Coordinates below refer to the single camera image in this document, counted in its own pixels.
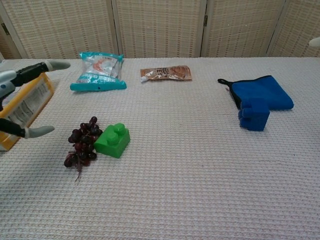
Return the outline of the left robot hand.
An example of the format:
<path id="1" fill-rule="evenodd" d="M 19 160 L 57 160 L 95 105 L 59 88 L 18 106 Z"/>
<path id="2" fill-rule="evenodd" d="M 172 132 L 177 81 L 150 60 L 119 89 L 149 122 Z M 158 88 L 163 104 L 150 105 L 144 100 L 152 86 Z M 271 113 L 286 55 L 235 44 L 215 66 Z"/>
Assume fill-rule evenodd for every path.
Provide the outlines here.
<path id="1" fill-rule="evenodd" d="M 21 87 L 27 84 L 42 73 L 65 70 L 68 69 L 71 64 L 66 60 L 45 60 L 43 62 L 27 66 L 18 71 L 5 70 L 0 73 L 0 101 L 2 102 L 11 93 L 13 93 L 17 87 Z M 22 128 L 17 123 L 14 123 L 5 118 L 0 119 L 0 130 L 4 133 L 15 135 L 21 138 L 38 138 L 44 136 L 55 128 L 52 125 L 45 125 L 38 128 Z"/>

